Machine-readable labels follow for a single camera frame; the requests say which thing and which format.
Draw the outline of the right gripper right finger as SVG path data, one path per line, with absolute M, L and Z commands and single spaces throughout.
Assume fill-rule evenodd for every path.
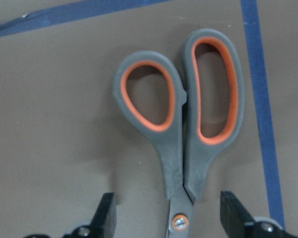
M 228 238 L 250 238 L 255 220 L 231 191 L 221 191 L 220 221 Z

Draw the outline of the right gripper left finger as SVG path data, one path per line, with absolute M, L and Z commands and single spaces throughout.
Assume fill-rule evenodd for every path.
M 89 238 L 113 238 L 117 223 L 116 196 L 103 194 L 96 212 L 89 224 Z

